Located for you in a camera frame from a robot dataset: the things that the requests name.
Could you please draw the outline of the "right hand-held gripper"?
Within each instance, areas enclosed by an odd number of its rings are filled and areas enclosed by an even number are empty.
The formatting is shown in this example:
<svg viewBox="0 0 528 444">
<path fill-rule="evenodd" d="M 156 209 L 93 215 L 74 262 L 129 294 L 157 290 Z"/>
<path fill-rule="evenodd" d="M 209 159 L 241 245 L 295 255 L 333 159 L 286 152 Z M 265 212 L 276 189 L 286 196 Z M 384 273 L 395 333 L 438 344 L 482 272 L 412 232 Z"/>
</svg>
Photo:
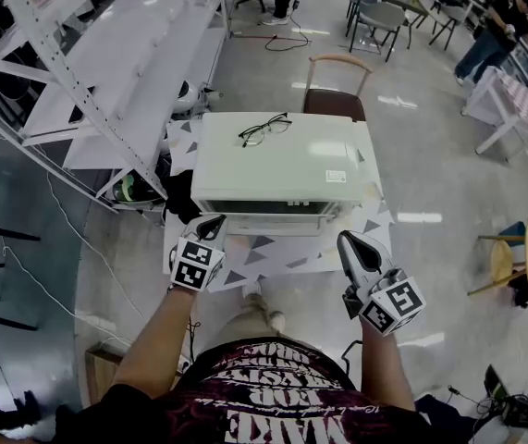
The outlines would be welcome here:
<svg viewBox="0 0 528 444">
<path fill-rule="evenodd" d="M 342 230 L 337 248 L 344 274 L 352 284 L 343 295 L 350 319 L 359 317 L 386 337 L 408 325 L 425 308 L 414 278 L 394 268 L 383 243 L 358 231 Z M 368 273 L 385 275 L 370 288 L 360 287 L 361 267 Z"/>
</svg>

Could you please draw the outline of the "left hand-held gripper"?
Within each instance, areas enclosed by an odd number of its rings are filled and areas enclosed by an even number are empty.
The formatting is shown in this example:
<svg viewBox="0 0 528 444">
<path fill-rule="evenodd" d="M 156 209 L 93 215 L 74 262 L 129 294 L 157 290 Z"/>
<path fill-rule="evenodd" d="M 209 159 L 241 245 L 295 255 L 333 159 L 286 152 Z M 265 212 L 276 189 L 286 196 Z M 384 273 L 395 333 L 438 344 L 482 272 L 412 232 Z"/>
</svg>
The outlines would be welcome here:
<svg viewBox="0 0 528 444">
<path fill-rule="evenodd" d="M 226 260 L 227 217 L 208 215 L 192 219 L 167 251 L 174 286 L 203 291 Z"/>
</svg>

